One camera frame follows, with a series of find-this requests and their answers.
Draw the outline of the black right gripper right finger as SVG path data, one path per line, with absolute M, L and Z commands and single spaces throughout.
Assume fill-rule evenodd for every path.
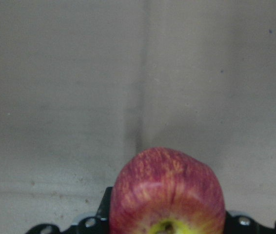
M 276 221 L 273 227 L 260 224 L 247 213 L 227 211 L 224 226 L 225 234 L 276 234 Z

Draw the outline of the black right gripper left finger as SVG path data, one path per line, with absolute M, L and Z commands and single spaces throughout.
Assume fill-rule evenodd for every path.
M 65 230 L 55 224 L 42 223 L 31 227 L 26 234 L 108 234 L 111 192 L 112 187 L 107 187 L 98 209 L 79 214 Z

